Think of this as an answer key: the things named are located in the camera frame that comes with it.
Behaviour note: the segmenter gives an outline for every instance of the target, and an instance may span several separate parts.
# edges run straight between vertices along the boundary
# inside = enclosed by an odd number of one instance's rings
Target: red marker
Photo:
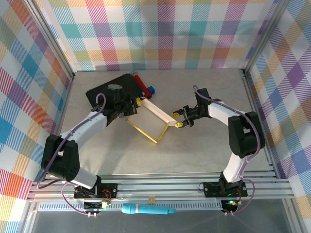
[[[147,99],[150,99],[151,98],[151,93],[150,91],[148,90],[148,88],[145,86],[145,84],[142,82],[142,80],[140,79],[140,77],[138,76],[137,72],[136,71],[133,71],[131,73],[131,75],[134,77],[135,81],[137,82],[137,84],[139,85],[139,87],[141,88],[141,90],[145,93],[145,97]]]

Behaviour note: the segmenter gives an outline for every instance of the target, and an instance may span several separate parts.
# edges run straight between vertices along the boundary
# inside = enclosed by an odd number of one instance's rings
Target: wire
[[[206,96],[201,95],[201,94],[198,92],[199,88],[198,88],[198,86],[196,86],[196,85],[193,85],[193,90],[194,90],[194,92],[195,92],[198,96],[200,96],[201,98],[204,98],[204,99],[206,99],[206,100],[209,100],[209,101],[211,101],[212,103],[215,103],[215,104],[217,104],[217,105],[223,106],[223,107],[225,107],[226,109],[229,109],[229,110],[231,110],[232,112],[237,113],[237,114],[240,114],[241,116],[243,116],[243,117],[246,119],[246,121],[250,124],[250,126],[252,127],[252,130],[253,130],[254,133],[255,133],[256,140],[257,140],[257,149],[256,149],[256,151],[255,151],[255,153],[254,153],[253,155],[250,155],[250,156],[245,160],[245,162],[243,163],[243,165],[242,165],[242,167],[241,167],[241,169],[240,169],[240,171],[239,171],[239,177],[240,177],[240,179],[241,179],[242,181],[244,181],[244,182],[250,182],[250,183],[252,184],[252,186],[253,186],[253,192],[252,192],[252,195],[251,195],[249,201],[247,202],[247,204],[246,204],[244,207],[242,207],[241,209],[235,211],[235,213],[241,212],[242,210],[244,210],[244,209],[250,204],[250,202],[252,201],[252,199],[254,198],[254,195],[255,195],[255,184],[254,184],[254,182],[252,182],[252,181],[249,180],[249,179],[244,179],[244,178],[242,177],[242,174],[243,174],[243,171],[244,171],[246,165],[249,163],[249,161],[250,161],[252,158],[254,158],[254,157],[259,153],[259,151],[260,151],[260,137],[259,137],[258,131],[257,131],[256,127],[254,126],[254,124],[252,123],[252,121],[251,121],[244,113],[242,113],[241,111],[239,111],[239,110],[237,110],[237,109],[234,109],[234,108],[232,108],[232,107],[230,107],[230,106],[228,106],[228,105],[226,105],[226,104],[224,104],[224,103],[221,103],[221,102],[212,100],[211,98],[208,98],[208,97],[206,97]]]
[[[76,127],[74,127],[74,128],[71,130],[71,132],[70,132],[70,133],[63,139],[63,141],[59,144],[59,146],[57,147],[57,149],[56,149],[54,155],[52,156],[52,158],[51,158],[51,160],[50,160],[50,162],[49,162],[48,165],[45,167],[43,173],[41,174],[41,176],[40,176],[40,178],[39,178],[39,180],[38,180],[38,182],[37,182],[37,184],[36,184],[36,188],[37,188],[37,189],[46,188],[46,187],[50,186],[50,185],[53,184],[53,183],[62,181],[61,179],[57,179],[57,180],[52,181],[52,182],[50,182],[50,183],[48,183],[48,184],[45,184],[45,185],[43,185],[43,186],[40,186],[41,181],[43,180],[43,178],[44,178],[45,175],[47,174],[48,170],[50,169],[52,163],[54,162],[55,158],[57,157],[57,155],[58,155],[59,151],[61,150],[62,146],[64,145],[64,143],[65,143],[65,142],[74,134],[74,132],[76,132],[81,126],[83,126],[84,124],[86,124],[87,122],[89,122],[90,120],[92,120],[93,118],[95,118],[96,116],[98,116],[98,115],[102,112],[102,110],[104,109],[104,107],[105,107],[105,105],[106,105],[106,96],[105,96],[103,93],[99,93],[99,94],[96,96],[96,103],[97,103],[97,104],[98,104],[98,97],[99,97],[99,96],[102,96],[103,99],[104,99],[104,103],[103,103],[103,105],[101,106],[100,110],[99,110],[96,114],[94,114],[93,116],[91,116],[90,118],[85,119],[84,121],[82,121],[81,123],[79,123]],[[73,207],[73,206],[69,203],[69,201],[67,201],[67,199],[65,198],[65,196],[64,196],[64,188],[65,188],[68,184],[76,185],[76,184],[71,183],[71,182],[66,182],[66,183],[63,185],[62,190],[61,190],[61,194],[62,194],[62,197],[63,197],[64,201],[65,201],[74,211],[76,211],[76,212],[78,212],[78,213],[80,213],[80,214],[82,214],[82,215],[88,216],[87,213],[82,212],[82,211],[76,209],[75,207]]]
[[[109,190],[104,189],[102,192],[105,193],[107,199],[111,200],[111,197],[112,197],[112,196],[111,196],[111,192],[110,192]]]
[[[215,185],[215,184],[212,184],[212,183],[203,181],[203,182],[201,182],[201,183],[199,184],[199,190],[200,190],[201,192],[204,192],[204,190],[202,190],[202,189],[200,188],[201,184],[203,184],[203,183],[208,183],[208,184],[210,184],[210,185],[212,185],[212,186],[218,186],[218,185]]]
[[[69,201],[67,201],[67,199],[65,198],[65,196],[64,196],[64,188],[65,188],[68,184],[70,184],[70,183],[65,183],[64,186],[62,187],[62,191],[61,191],[62,197],[63,197],[64,201],[65,201],[74,211],[76,211],[76,212],[78,212],[78,213],[80,213],[80,214],[82,214],[82,215],[88,216],[87,213],[82,212],[82,211],[76,209],[75,207],[73,207],[73,206],[69,203]]]
[[[237,192],[239,193],[239,197],[240,197],[240,198],[239,198],[239,201],[241,201],[241,198],[242,198],[241,191],[237,189]]]
[[[55,183],[55,182],[58,182],[58,181],[61,181],[61,180],[57,180],[57,181],[52,181],[44,186],[41,186],[40,187],[40,183],[41,181],[43,180],[43,178],[45,177],[45,175],[48,173],[48,170],[50,169],[50,167],[52,166],[52,163],[54,162],[55,158],[57,157],[59,151],[61,150],[62,146],[64,145],[64,143],[73,135],[74,132],[77,131],[77,129],[79,129],[81,126],[83,126],[85,123],[89,122],[90,120],[92,120],[93,118],[95,118],[96,116],[98,116],[102,110],[104,109],[105,105],[106,105],[106,96],[103,94],[103,93],[99,93],[97,96],[96,96],[96,103],[98,104],[98,97],[99,96],[102,96],[104,98],[104,103],[102,105],[102,107],[100,108],[100,110],[94,114],[93,116],[91,116],[90,118],[88,119],[85,119],[84,121],[82,121],[81,123],[79,123],[76,127],[74,127],[71,132],[64,138],[64,140],[59,144],[59,146],[57,147],[54,155],[52,156],[50,162],[48,163],[48,165],[45,167],[43,173],[41,174],[38,182],[37,182],[37,189],[42,189],[42,188],[45,188],[47,186],[50,186],[51,184]]]

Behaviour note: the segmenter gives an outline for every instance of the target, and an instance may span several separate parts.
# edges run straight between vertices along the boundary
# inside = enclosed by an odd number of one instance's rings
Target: plaid backdrop
[[[22,0],[0,0],[0,232],[16,232],[69,78]]]
[[[243,67],[278,0],[37,0],[75,70]]]
[[[311,0],[292,0],[251,71],[281,176],[311,232]]]

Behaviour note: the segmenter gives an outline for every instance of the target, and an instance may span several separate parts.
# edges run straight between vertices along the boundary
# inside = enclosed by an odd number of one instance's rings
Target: light blue marker
[[[156,205],[139,205],[135,203],[124,203],[121,211],[125,214],[158,214],[167,215],[174,214],[176,210],[166,206]]]

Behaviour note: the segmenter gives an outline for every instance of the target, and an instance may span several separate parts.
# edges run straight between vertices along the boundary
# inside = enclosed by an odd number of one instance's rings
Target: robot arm
[[[200,95],[211,99],[206,88],[199,89],[197,92]],[[240,175],[244,172],[244,164],[247,157],[253,155],[257,150],[258,142],[254,130],[243,116],[237,112],[233,112],[225,108],[222,105],[223,102],[221,100],[213,100],[221,103],[219,105],[213,103],[211,100],[202,98],[197,93],[195,96],[198,104],[194,108],[189,108],[187,105],[173,113],[173,117],[177,117],[179,115],[183,115],[184,117],[184,121],[177,123],[175,126],[178,128],[183,128],[187,125],[192,127],[195,120],[208,117],[218,119],[223,124],[228,126],[229,131],[229,144],[232,150],[231,157],[227,167],[221,173],[217,184],[219,189],[216,189],[216,191],[214,190],[211,196],[216,197],[215,195],[219,194],[224,197],[228,194],[228,191],[237,189],[244,190],[242,188],[245,187],[245,184],[241,181]],[[245,114],[254,124],[260,137],[260,148],[263,148],[265,146],[265,140],[258,115],[255,112],[241,113]]]
[[[137,100],[131,99],[129,94],[123,94],[121,86],[113,85],[110,89],[113,98],[111,98],[111,101],[106,104],[103,109],[103,104],[95,106],[92,112],[77,125],[79,127],[76,130],[74,129],[77,128],[77,126],[60,136],[50,135],[46,140],[43,152],[41,168],[45,170],[60,143],[71,134],[58,155],[52,161],[48,172],[62,180],[78,185],[78,187],[76,187],[76,193],[80,193],[85,197],[105,197],[106,194],[102,193],[102,190],[114,190],[117,184],[107,184],[103,186],[99,176],[80,167],[79,149],[93,135],[103,130],[118,116],[130,116],[137,113]]]

